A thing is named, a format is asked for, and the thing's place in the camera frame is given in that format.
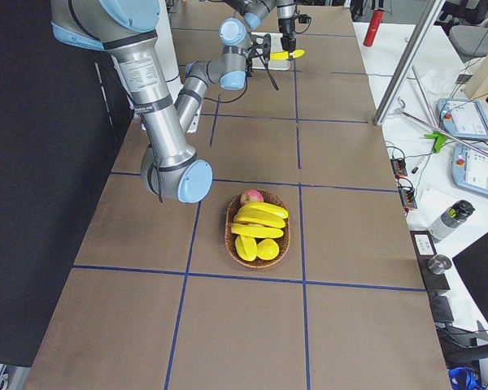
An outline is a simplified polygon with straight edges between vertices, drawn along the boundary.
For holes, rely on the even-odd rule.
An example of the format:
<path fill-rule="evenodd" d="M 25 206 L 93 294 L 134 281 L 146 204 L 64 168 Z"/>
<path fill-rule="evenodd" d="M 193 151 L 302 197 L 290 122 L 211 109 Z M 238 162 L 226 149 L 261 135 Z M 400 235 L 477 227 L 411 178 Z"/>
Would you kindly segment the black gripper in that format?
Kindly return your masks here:
<path fill-rule="evenodd" d="M 265 70 L 269 69 L 268 63 L 271 54 L 271 36 L 266 33 L 264 36 L 248 33 L 250 44 L 246 50 L 246 71 L 253 71 L 253 60 L 258 59 Z"/>
<path fill-rule="evenodd" d="M 278 20 L 281 34 L 281 47 L 283 50 L 296 50 L 296 32 L 294 17 L 280 18 Z"/>

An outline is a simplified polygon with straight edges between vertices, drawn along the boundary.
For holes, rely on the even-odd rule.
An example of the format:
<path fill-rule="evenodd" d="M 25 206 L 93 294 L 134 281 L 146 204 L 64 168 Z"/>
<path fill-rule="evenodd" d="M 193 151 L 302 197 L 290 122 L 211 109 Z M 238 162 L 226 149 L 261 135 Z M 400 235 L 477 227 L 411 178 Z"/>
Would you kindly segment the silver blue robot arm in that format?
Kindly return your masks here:
<path fill-rule="evenodd" d="M 242 89 L 251 40 L 249 29 L 261 24 L 274 1 L 231 1 L 242 19 L 229 18 L 219 29 L 219 58 L 191 63 L 186 81 L 172 96 L 155 48 L 157 26 L 165 10 L 157 1 L 53 1 L 54 37 L 67 45 L 104 51 L 116 58 L 134 110 L 142 117 L 150 145 L 141 177 L 160 198 L 200 202 L 212 183 L 212 169 L 198 158 L 185 135 L 210 85 Z"/>
<path fill-rule="evenodd" d="M 255 29 L 273 11 L 277 11 L 277 24 L 281 34 L 281 46 L 284 51 L 296 50 L 295 12 L 296 6 L 291 0 L 224 0 L 223 3 L 241 15 L 247 26 Z"/>

